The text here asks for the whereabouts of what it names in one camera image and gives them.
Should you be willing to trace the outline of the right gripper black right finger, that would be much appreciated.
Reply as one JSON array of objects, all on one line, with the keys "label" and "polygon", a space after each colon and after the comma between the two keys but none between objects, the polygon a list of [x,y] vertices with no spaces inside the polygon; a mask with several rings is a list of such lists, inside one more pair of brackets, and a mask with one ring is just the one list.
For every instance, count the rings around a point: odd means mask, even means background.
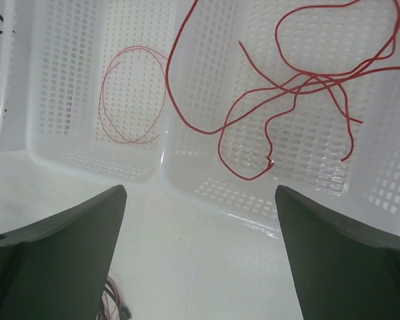
[{"label": "right gripper black right finger", "polygon": [[286,186],[275,201],[304,319],[400,319],[400,236]]}]

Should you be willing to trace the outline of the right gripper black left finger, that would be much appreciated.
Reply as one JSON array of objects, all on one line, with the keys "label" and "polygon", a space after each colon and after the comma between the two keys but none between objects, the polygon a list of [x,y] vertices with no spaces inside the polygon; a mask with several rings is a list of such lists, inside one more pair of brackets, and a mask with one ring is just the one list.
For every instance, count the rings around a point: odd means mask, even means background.
[{"label": "right gripper black left finger", "polygon": [[0,319],[95,319],[126,201],[116,185],[0,234]]}]

